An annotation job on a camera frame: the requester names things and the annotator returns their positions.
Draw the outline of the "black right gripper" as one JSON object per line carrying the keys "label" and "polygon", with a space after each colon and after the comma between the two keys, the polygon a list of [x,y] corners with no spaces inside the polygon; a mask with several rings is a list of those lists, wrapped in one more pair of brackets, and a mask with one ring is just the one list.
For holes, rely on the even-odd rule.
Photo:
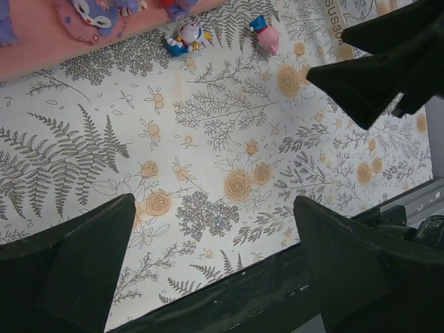
{"label": "black right gripper", "polygon": [[[392,111],[399,118],[443,94],[442,1],[414,1],[346,28],[342,40],[379,54],[312,67],[307,80],[360,128],[368,130],[399,93]],[[398,46],[404,53],[382,53]]]}

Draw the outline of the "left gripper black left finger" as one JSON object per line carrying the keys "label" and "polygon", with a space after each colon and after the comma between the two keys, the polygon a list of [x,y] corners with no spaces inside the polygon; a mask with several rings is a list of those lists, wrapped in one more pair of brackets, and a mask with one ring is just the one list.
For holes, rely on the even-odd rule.
{"label": "left gripper black left finger", "polygon": [[1,246],[2,332],[103,332],[135,219],[120,195]]}

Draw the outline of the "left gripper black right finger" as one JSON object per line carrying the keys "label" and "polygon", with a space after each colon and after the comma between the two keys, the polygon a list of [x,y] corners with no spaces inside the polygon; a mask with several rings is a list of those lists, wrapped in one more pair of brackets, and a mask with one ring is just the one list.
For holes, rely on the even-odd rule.
{"label": "left gripper black right finger", "polygon": [[349,219],[298,196],[293,211],[327,332],[442,332],[443,217]]}

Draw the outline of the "pink round duck toy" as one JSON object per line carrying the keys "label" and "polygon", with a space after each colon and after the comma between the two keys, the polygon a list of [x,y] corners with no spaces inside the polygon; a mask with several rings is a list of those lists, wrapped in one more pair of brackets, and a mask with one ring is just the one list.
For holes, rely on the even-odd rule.
{"label": "pink round duck toy", "polygon": [[256,34],[258,44],[271,54],[275,56],[280,45],[280,34],[278,30],[269,26],[263,15],[256,17],[248,24],[250,32]]}

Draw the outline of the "white blue penguin toy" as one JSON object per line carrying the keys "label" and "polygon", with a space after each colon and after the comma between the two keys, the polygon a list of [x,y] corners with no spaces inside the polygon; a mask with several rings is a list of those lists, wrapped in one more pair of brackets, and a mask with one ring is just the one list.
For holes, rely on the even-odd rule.
{"label": "white blue penguin toy", "polygon": [[184,23],[175,37],[165,35],[164,47],[173,57],[207,48],[212,35],[197,22]]}

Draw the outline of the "purple bunny with red bow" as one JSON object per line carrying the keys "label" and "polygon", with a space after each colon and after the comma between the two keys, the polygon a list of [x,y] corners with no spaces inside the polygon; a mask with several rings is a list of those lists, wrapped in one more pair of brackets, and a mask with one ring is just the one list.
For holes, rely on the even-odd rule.
{"label": "purple bunny with red bow", "polygon": [[159,4],[167,11],[174,22],[184,19],[199,0],[159,0]]}

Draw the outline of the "purple bunny with strawberry cake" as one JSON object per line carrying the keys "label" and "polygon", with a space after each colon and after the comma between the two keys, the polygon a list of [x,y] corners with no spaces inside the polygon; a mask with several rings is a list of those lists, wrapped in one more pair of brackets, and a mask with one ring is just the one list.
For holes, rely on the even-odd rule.
{"label": "purple bunny with strawberry cake", "polygon": [[12,27],[9,0],[0,0],[0,43],[1,46],[11,46],[18,43],[18,38]]}

